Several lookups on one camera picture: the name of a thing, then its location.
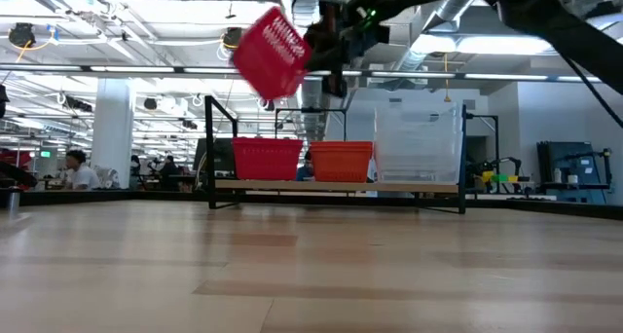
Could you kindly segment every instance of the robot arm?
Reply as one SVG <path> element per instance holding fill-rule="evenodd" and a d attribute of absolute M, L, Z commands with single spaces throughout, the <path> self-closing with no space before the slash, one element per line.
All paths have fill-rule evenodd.
<path fill-rule="evenodd" d="M 322 21 L 312 25 L 306 40 L 314 54 L 309 71 L 332 70 L 340 74 L 343 63 L 388 41 L 380 22 L 404 9 L 436 0 L 324 0 Z M 623 46 L 590 24 L 567 12 L 559 0 L 486 0 L 507 26 L 548 41 L 558 53 L 572 59 L 604 83 L 623 94 L 618 59 Z"/>

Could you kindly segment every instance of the ceiling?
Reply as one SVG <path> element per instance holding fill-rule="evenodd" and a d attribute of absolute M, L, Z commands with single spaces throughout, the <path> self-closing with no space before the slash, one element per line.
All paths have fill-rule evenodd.
<path fill-rule="evenodd" d="M 248 27 L 269 8 L 282 5 L 294 17 L 301 32 L 305 25 L 319 18 L 317 0 L 299 0 L 292 10 L 292 0 L 0 0 L 0 63 L 15 62 L 20 50 L 10 44 L 7 35 L 16 22 L 34 24 L 36 47 L 51 38 L 49 27 L 57 30 L 57 40 L 43 49 L 25 52 L 21 63 L 81 65 L 144 65 L 144 66 L 229 66 L 220 45 L 227 27 Z M 569 0 L 573 6 L 586 0 Z M 363 67 L 382 66 L 390 69 L 402 58 L 415 41 L 412 33 L 416 8 L 408 9 L 387 20 L 390 45 L 373 48 L 360 63 Z M 621 23 L 609 22 L 600 27 L 614 38 L 623 37 Z M 458 39 L 477 32 L 478 35 L 514 35 L 482 0 L 474 3 L 460 20 Z M 429 71 L 461 71 L 475 73 L 526 74 L 569 72 L 555 55 L 475 55 L 451 53 L 443 57 L 428 56 L 423 65 Z M 193 160 L 195 144 L 204 130 L 204 107 L 201 98 L 214 95 L 239 118 L 241 131 L 254 136 L 271 135 L 274 113 L 260 109 L 257 97 L 242 80 L 132 78 L 137 91 L 134 125 L 135 152 L 150 156 L 173 151 L 178 161 Z M 498 86 L 499 82 L 451 81 L 451 88 L 478 89 L 481 93 Z M 2 121 L 0 146 L 61 146 L 79 145 L 89 150 L 92 116 L 78 113 L 58 103 L 63 92 L 96 107 L 97 79 L 88 76 L 59 76 L 14 73 L 5 86 L 11 99 L 7 116 L 16 114 L 47 115 L 48 118 Z M 444 80 L 430 79 L 426 88 L 435 91 L 446 86 Z M 148 111 L 142 102 L 147 97 L 174 99 L 188 103 L 188 109 Z M 297 108 L 296 96 L 278 102 L 277 107 Z M 197 130 L 184 129 L 177 118 L 184 116 L 198 124 Z M 217 116 L 219 134 L 231 132 L 227 121 Z M 303 119 L 293 116 L 286 123 L 282 136 L 296 137 L 302 132 Z M 35 134 L 26 141 L 19 135 Z"/>

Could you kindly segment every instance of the person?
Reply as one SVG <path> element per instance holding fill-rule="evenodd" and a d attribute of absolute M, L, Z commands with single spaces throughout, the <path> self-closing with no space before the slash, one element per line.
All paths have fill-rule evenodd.
<path fill-rule="evenodd" d="M 67 152 L 65 162 L 67 168 L 73 170 L 69 181 L 65 186 L 72 191 L 90 191 L 99 188 L 99 177 L 86 164 L 87 155 L 81 150 L 71 150 Z"/>
<path fill-rule="evenodd" d="M 160 170 L 161 186 L 164 191 L 179 191 L 177 188 L 177 180 L 171 177 L 172 175 L 176 175 L 178 173 L 179 171 L 177 170 L 177 166 L 175 166 L 173 156 L 167 156 L 165 159 L 165 165 Z"/>
<path fill-rule="evenodd" d="M 296 170 L 297 181 L 309 181 L 313 179 L 313 164 L 312 164 L 312 152 L 305 153 L 305 162 L 303 166 Z"/>
<path fill-rule="evenodd" d="M 140 160 L 138 156 L 132 155 L 129 158 L 129 188 L 132 191 L 138 189 L 138 182 L 140 181 Z"/>

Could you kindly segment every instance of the wooden floor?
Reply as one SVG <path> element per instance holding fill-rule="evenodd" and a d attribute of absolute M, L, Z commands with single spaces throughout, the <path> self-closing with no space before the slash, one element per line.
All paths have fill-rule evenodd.
<path fill-rule="evenodd" d="M 623 223 L 119 202 L 0 231 L 7 333 L 620 333 Z"/>

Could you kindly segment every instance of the plastic basket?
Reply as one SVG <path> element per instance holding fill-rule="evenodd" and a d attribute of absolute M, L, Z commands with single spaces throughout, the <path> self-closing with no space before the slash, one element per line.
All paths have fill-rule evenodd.
<path fill-rule="evenodd" d="M 320 182 L 366 182 L 372 142 L 312 142 L 313 175 Z"/>
<path fill-rule="evenodd" d="M 233 138 L 239 179 L 294 180 L 303 141 L 298 139 Z"/>

